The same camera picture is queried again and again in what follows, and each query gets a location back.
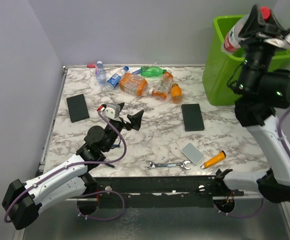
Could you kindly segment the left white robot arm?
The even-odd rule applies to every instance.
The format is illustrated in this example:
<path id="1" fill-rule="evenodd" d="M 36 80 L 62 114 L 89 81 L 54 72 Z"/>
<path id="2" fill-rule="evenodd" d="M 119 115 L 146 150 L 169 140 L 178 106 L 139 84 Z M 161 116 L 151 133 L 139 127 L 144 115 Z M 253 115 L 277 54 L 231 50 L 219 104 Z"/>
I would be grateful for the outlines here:
<path id="1" fill-rule="evenodd" d="M 84 144 L 75 154 L 43 175 L 25 182 L 19 179 L 11 182 L 2 202 L 4 221 L 21 230 L 56 203 L 73 197 L 98 197 L 102 191 L 90 175 L 90 170 L 108 163 L 104 154 L 112 149 L 116 139 L 120 139 L 124 148 L 122 155 L 115 160 L 120 161 L 127 153 L 121 131 L 138 131 L 141 127 L 144 111 L 127 115 L 128 120 L 125 121 L 119 116 L 123 107 L 123 103 L 102 104 L 97 113 L 106 127 L 92 126 L 84 137 Z"/>

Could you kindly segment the orange juice bottle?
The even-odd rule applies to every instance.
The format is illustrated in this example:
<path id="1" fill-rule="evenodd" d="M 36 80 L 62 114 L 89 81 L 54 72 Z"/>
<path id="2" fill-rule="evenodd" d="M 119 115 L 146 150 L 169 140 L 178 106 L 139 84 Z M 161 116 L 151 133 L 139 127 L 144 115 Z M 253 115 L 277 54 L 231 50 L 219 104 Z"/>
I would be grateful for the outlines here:
<path id="1" fill-rule="evenodd" d="M 173 83 L 170 90 L 171 101 L 178 104 L 182 101 L 182 90 L 177 83 Z"/>

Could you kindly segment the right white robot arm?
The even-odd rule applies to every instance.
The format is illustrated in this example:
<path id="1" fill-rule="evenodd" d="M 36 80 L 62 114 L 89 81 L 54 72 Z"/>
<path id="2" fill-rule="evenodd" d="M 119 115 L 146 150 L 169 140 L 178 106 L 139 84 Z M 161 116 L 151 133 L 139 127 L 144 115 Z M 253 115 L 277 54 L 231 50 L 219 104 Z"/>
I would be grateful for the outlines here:
<path id="1" fill-rule="evenodd" d="M 260 146 L 269 169 L 226 170 L 214 189 L 222 196 L 245 190 L 258 192 L 272 203 L 290 201 L 290 144 L 282 131 L 283 118 L 275 113 L 277 108 L 290 113 L 290 71 L 269 71 L 275 53 L 290 50 L 290 27 L 282 27 L 271 9 L 253 5 L 227 33 L 222 46 L 226 54 L 241 48 L 245 58 L 235 69 L 238 78 L 226 85 L 239 95 L 235 116 Z"/>

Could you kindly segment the blue label bottle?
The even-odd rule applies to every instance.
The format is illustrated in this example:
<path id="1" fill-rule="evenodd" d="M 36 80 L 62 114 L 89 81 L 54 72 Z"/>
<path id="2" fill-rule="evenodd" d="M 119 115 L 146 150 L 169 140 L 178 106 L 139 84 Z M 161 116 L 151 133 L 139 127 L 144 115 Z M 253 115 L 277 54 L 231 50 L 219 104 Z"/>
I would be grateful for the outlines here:
<path id="1" fill-rule="evenodd" d="M 124 66 L 117 70 L 106 82 L 104 85 L 105 91 L 113 91 L 118 85 L 123 76 L 128 72 L 129 67 Z"/>

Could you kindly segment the red label bottle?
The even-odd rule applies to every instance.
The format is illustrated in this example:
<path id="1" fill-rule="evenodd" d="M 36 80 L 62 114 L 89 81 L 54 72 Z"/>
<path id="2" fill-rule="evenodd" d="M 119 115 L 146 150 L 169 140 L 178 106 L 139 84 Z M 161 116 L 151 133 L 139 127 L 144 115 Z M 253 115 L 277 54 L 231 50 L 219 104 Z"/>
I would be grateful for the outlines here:
<path id="1" fill-rule="evenodd" d="M 240 44 L 239 42 L 243 40 L 243 38 L 238 37 L 239 32 L 243 28 L 245 22 L 247 21 L 249 17 L 249 14 L 243 16 L 232 28 L 231 30 L 227 33 L 227 35 L 224 38 L 224 42 L 221 46 L 222 52 L 226 54 L 233 54 L 235 53 L 238 49 L 240 49 Z"/>

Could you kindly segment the small clear bottle back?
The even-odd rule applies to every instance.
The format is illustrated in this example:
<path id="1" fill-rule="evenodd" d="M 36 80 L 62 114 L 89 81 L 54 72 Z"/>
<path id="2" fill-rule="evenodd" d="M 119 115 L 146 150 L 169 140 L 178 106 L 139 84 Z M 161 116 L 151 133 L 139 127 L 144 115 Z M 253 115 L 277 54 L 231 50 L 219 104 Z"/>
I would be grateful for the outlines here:
<path id="1" fill-rule="evenodd" d="M 96 79 L 97 82 L 100 86 L 104 86 L 106 80 L 107 80 L 107 76 L 106 76 L 106 70 L 104 69 L 103 63 L 101 61 L 98 61 L 96 64 Z"/>

